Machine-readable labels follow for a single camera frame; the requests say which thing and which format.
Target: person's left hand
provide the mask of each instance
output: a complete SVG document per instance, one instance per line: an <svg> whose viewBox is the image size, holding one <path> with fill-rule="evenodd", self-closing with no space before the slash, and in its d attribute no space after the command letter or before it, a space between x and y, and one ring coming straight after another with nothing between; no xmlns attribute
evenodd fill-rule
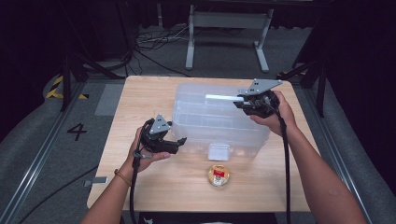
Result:
<svg viewBox="0 0 396 224"><path fill-rule="evenodd" d="M128 152L128 158L125 161L125 163L130 164L131 167L132 167L132 163L134 161L133 153L137 147L137 142L139 140L140 132L142 132L142 127L137 129L136 134L134 136L134 141L132 142L131 147ZM142 171L146 170L151 165L151 163L154 161L160 161L160 160L164 160L164 159L167 159L170 157L169 152L151 153L151 152L146 151L145 149L142 150L142 154L152 156L152 158L140 159L140 166L139 166L138 172L142 172Z"/></svg>

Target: black cable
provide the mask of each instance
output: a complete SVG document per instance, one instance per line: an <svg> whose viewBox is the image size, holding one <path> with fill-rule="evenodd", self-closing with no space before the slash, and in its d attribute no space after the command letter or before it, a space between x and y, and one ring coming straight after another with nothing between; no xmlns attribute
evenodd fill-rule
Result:
<svg viewBox="0 0 396 224"><path fill-rule="evenodd" d="M140 60L134 54L132 54L132 56L134 56L134 58L137 59L137 65L139 66L139 69L140 69L139 75L142 75L143 68L142 68L142 66L140 64Z"/></svg>
<svg viewBox="0 0 396 224"><path fill-rule="evenodd" d="M126 55L120 60L119 64L112 65L112 66L109 66L109 67L104 67L104 68L106 70L108 70L108 71L112 71L112 70L116 70L116 69L122 68L125 64L127 64L128 62L130 62L132 60L132 56L130 56L130 55L131 55L131 53L127 52ZM84 67L84 68L85 68L85 70L87 70L89 72L97 71L96 69L91 68L91 67Z"/></svg>
<svg viewBox="0 0 396 224"><path fill-rule="evenodd" d="M185 30L186 28L187 28L187 27L184 27L183 29L181 29L181 30L176 30L176 31L168 30L168 34L169 34L169 35L176 35L176 34L180 33L181 31ZM159 33L159 34L158 34L156 37L153 37L153 34L152 34L152 33ZM150 38L146 38L145 40L157 39L157 38L161 38L161 37L168 37L168 35L160 36L162 33L163 33L163 30L161 30L161 31L151 31L151 32L140 33L140 34L138 34L138 36L141 36L141 35L149 35Z"/></svg>
<svg viewBox="0 0 396 224"><path fill-rule="evenodd" d="M186 76L186 77L191 77L190 75L187 75L187 74L185 74L185 73L182 73L182 72L177 71L177 70L172 69L172 68L168 68L168 67L166 67L166 66L164 66L164 65L162 65L162 64L160 64L160 63L157 63L156 61L152 60L149 56L143 54L143 53L140 52L139 50L137 50L136 52L138 52L139 54L141 54L143 57L149 59L150 61L152 61L152 62L158 64L160 67L162 67L162 68L164 68L164 69L167 69L167 70L172 71L172 72L176 72L176 73L181 74L181 75L184 75L184 76Z"/></svg>
<svg viewBox="0 0 396 224"><path fill-rule="evenodd" d="M146 128L148 123L149 123L149 120L147 120L145 122L145 124L143 124L143 128L142 129ZM134 157L134 161L132 162L132 167L134 168L134 172L132 174L132 184L131 184L131 190L129 192L129 213L130 213L131 220L132 220L133 224L136 224L136 217L134 216L134 187L136 185L137 172L138 172L139 166L140 166L140 159L141 158L139 156L141 155L140 153L143 150L143 148L139 149L140 148L140 142L141 142L141 139L142 139L142 133L143 133L143 130L140 131L139 139L137 140L137 146L136 146L136 149L134 150L134 155L132 155Z"/></svg>
<svg viewBox="0 0 396 224"><path fill-rule="evenodd" d="M282 133L283 140L283 148L285 149L285 175L286 175L286 220L287 223L291 223L291 214L290 214L290 154L289 154L289 143L288 143L288 135L286 132L287 125L285 120L281 117L279 109L273 108L271 105L263 103L262 105L268 106L274 113L276 114L279 123L280 123L280 131Z"/></svg>
<svg viewBox="0 0 396 224"><path fill-rule="evenodd" d="M53 191L49 196L47 196L46 198L44 198L40 203L38 203L34 208L32 208L22 219L21 221L19 221L19 224L22 224L22 222L28 218L30 215L32 215L32 213L44 202L46 202L49 198L51 198L53 195L55 195L56 193L58 193L59 191L61 191L62 189L68 187L69 185L73 184L74 182L76 182L77 180L79 180L80 178L82 178L84 175L87 175L88 173L90 173L91 171L93 171L94 169L98 168L98 165L92 167L89 171L85 172L82 175L77 176L76 178L72 179L71 181L67 182L65 185L61 186L59 189Z"/></svg>
<svg viewBox="0 0 396 224"><path fill-rule="evenodd" d="M137 76L137 73L134 71L134 69L132 69L132 67L131 67L130 64L128 64L128 67L129 67L129 69L131 69L131 71L134 73L134 75Z"/></svg>
<svg viewBox="0 0 396 224"><path fill-rule="evenodd" d="M131 48L131 45L129 43L128 35L126 34L126 31L125 31L125 23L124 23L124 21L122 19L120 4L119 4L118 1L114 1L114 4L116 6L117 15L119 16L120 27L121 27L121 30L122 30L122 36L124 38L126 48L128 49L128 52L131 52L132 48Z"/></svg>
<svg viewBox="0 0 396 224"><path fill-rule="evenodd" d="M163 31L161 31L155 37L153 37L153 34L151 34L151 33L143 33L143 34L140 34L137 36L136 45L140 50L160 49L163 46L165 46L166 44L175 43L178 40L182 39L183 38L182 36L184 36L188 31L187 28L188 28L188 26L184 27L181 30L174 31L173 33L171 33L171 31L169 30L167 35L162 35L162 36L161 36L161 34L163 33ZM140 37L141 35L149 35L149 38ZM151 44L151 46L150 47L141 46L141 45L146 45L146 44Z"/></svg>
<svg viewBox="0 0 396 224"><path fill-rule="evenodd" d="M108 70L106 70L103 66L101 66L98 63L94 63L92 61L90 61L89 59L85 58L83 55L78 54L78 53L74 53L74 56L76 56L77 58L79 58L82 62L87 63L89 66L91 66L92 68L94 68L96 71L101 72L103 74L105 74L106 76L113 78L113 79L125 79L125 77L120 77Z"/></svg>
<svg viewBox="0 0 396 224"><path fill-rule="evenodd" d="M77 37L79 44L80 44L81 47L83 48L83 50L84 50L86 56L88 57L89 60L91 60L92 62L94 62L93 57L92 57L91 54L88 52L87 48L85 47L85 45L84 45L84 43L83 43L83 41L82 41L82 39L81 39L81 36L78 34L78 31L76 30L75 26L73 25L72 20L70 19L68 13L66 12L66 9L64 8L64 4L62 3L62 0L58 0L58 3L59 3L59 6L60 6L61 9L62 9L63 14L66 16L67 21L68 21L69 25L71 26L71 28L72 28L72 30L73 30L73 33L74 33L75 36ZM128 53L129 53L129 52L131 51L131 47L130 47L129 41L128 41L127 36L126 36L125 29L124 29L124 23L123 23L121 14L120 14L120 6L117 4L116 7L117 7L117 12L118 12L118 14L119 14L121 30L122 30L122 33L123 33L123 35L124 35L125 44L127 45L127 49L128 49ZM124 59L125 59L125 58L126 58L127 60L121 60L121 63L120 63L120 64L116 64L116 65L109 66L109 67L104 67L104 68L105 68L106 70L108 70L108 71L112 71L112 70L115 70L115 69L122 68L126 63L128 63L128 62L131 61L131 59L132 59L132 57L124 57ZM97 71L97 70L94 69L94 68L87 68L87 67L84 67L84 68L85 68L87 71Z"/></svg>
<svg viewBox="0 0 396 224"><path fill-rule="evenodd" d="M128 69L126 68L126 64L125 64L125 78L127 78L129 75L128 75Z"/></svg>

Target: red object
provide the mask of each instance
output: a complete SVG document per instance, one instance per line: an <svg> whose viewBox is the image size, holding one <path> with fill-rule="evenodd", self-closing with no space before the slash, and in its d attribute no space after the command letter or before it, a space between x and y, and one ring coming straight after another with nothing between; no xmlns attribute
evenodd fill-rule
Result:
<svg viewBox="0 0 396 224"><path fill-rule="evenodd" d="M221 177L224 177L224 172L218 171L218 170L214 170L214 171L213 171L213 175L219 175L219 176L221 176Z"/></svg>

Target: forearm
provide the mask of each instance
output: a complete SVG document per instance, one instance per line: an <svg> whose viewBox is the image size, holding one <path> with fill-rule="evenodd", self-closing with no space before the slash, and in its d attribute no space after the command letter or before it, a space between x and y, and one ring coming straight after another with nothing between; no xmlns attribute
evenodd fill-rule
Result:
<svg viewBox="0 0 396 224"><path fill-rule="evenodd" d="M133 168L125 162L120 168L120 174L131 180ZM81 223L120 223L122 207L129 186L119 176L114 176L99 196Z"/></svg>
<svg viewBox="0 0 396 224"><path fill-rule="evenodd" d="M302 179L305 198L320 224L365 223L355 198L298 128L288 130L290 149Z"/></svg>

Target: cable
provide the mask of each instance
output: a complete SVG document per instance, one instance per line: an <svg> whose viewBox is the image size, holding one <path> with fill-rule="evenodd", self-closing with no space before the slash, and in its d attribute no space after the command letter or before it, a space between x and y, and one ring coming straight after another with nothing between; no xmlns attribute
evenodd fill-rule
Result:
<svg viewBox="0 0 396 224"><path fill-rule="evenodd" d="M277 116L280 123L280 131L282 133L283 140L283 148L285 149L285 172L286 172L286 220L287 223L291 223L291 214L290 214L290 154L289 154L289 143L288 143L288 135L286 133L287 125L285 120L281 117L280 111L278 108L273 108L271 105L257 101L259 105L265 105L269 107Z"/></svg>
<svg viewBox="0 0 396 224"><path fill-rule="evenodd" d="M71 181L69 181L68 183L66 183L65 185L61 186L59 189L53 191L49 196L47 196L46 198L44 198L40 203L38 203L34 208L32 208L22 219L21 221L19 221L19 224L22 224L22 222L28 218L30 215L32 215L32 213L44 202L46 202L49 198L51 198L53 195L55 195L56 193L58 193L59 191L61 191L62 189L68 187L69 185L73 184L74 182L76 182L77 180L79 180L80 178L82 178L84 175L87 175L88 173L92 172L94 169L98 168L98 165L92 167L89 171L85 172L82 175L77 176L76 178L72 179Z"/></svg>
<svg viewBox="0 0 396 224"><path fill-rule="evenodd" d="M137 48L140 50L160 49L163 46L165 46L166 44L177 42L180 39L188 40L187 38L183 37L184 34L187 33L188 28L189 28L189 26L186 26L181 30L175 31L174 33L171 33L171 31L169 30L169 31L167 31L166 35L162 35L164 33L164 31L161 31L155 37L153 37L153 34L152 34L153 32L143 33L143 34L140 34L137 36L135 43L137 45ZM146 46L141 46L141 44L151 44L151 46L146 47Z"/></svg>
<svg viewBox="0 0 396 224"><path fill-rule="evenodd" d="M81 39L81 36L78 34L78 31L76 30L76 27L73 25L72 20L70 19L68 13L66 12L66 9L64 8L64 4L62 3L62 0L58 0L58 3L59 3L59 5L60 5L60 7L61 7L61 9L62 9L63 14L66 16L67 22L68 22L69 25L71 26L71 28L72 28L72 30L73 30L73 33L74 33L75 36L77 37L79 44L81 45L82 49L84 50L86 56L88 57L88 59L89 59L90 61L94 62L93 57L92 57L91 54L88 52L87 48L85 47L85 45L84 45L84 43L83 43L83 41L82 41L82 39ZM130 51L131 51L131 47L130 47L130 45L129 45L129 41L128 41L128 38L127 38L127 36L126 36L125 29L124 29L125 26L124 26L124 23L123 23L121 14L120 14L120 6L117 4L117 5L116 5L116 8L117 8L117 12L118 12L118 15L119 15L120 26L121 26L121 30L122 30L122 33L123 33L123 37L124 37L124 40L125 40L125 44L127 45L128 52L127 52L127 54L123 57L123 59L121 60L121 63L120 63L120 64L116 64L116 65L109 66L109 67L104 67L104 68L105 68L106 70L108 70L108 71L112 71L112 70L115 70L115 69L122 68L126 63L128 63L128 62L131 61L131 59L132 59L132 57L127 57L127 55L128 55L128 54L130 53ZM87 68L87 67L84 67L84 68L85 68L85 70L91 71L91 72L92 72L92 71L97 71L95 68Z"/></svg>
<svg viewBox="0 0 396 224"><path fill-rule="evenodd" d="M126 68L126 64L125 64L125 78L127 78L129 75L128 75L128 69Z"/></svg>
<svg viewBox="0 0 396 224"><path fill-rule="evenodd" d="M139 54L141 54L143 57L149 59L150 61L152 61L152 62L158 64L160 67L162 67L162 68L164 68L164 69L167 69L167 70L172 71L172 72L176 72L176 73L181 74L181 75L184 75L184 76L186 76L186 77L191 77L190 75L187 75L187 74L185 74L185 73L182 73L182 72L177 71L177 70L172 69L172 68L168 68L168 67L166 67L166 66L164 66L164 65L162 65L162 64L160 64L160 63L158 63L158 62L156 62L156 61L154 61L154 60L152 60L149 56L143 54L143 53L140 52L139 50L137 50L136 52L138 52Z"/></svg>
<svg viewBox="0 0 396 224"><path fill-rule="evenodd" d="M128 64L128 67L129 67L129 69L131 69L131 71L134 73L134 75L137 76L137 73L134 71L134 69L132 69L132 67L131 67L130 64ZM125 64L125 73L126 73L126 75L128 76L126 64Z"/></svg>
<svg viewBox="0 0 396 224"><path fill-rule="evenodd" d="M139 68L140 68L140 72L139 72L139 75L142 75L142 72L143 72L143 68L142 68L142 66L141 66L141 64L140 64L140 60L134 55L134 54L132 54L132 56L134 56L134 58L136 58L137 59L137 65L139 66Z"/></svg>
<svg viewBox="0 0 396 224"><path fill-rule="evenodd" d="M146 126L148 124L149 124L149 120L147 120L145 122L145 124L143 124L143 128L146 128ZM143 130L140 131L139 139L137 141L137 146L136 146L136 149L134 150L134 155L133 155L134 161L132 162L132 167L134 168L134 172L132 174L132 186L131 186L131 190L129 192L129 213L130 213L131 220L132 220L133 224L136 224L136 217L134 216L134 187L136 185L137 172L138 172L138 169L139 169L139 166L140 166L140 157L139 157L139 155L141 155L140 153L143 150L143 148L139 149L140 148L140 142L141 142L141 139L142 139L142 133L143 133Z"/></svg>

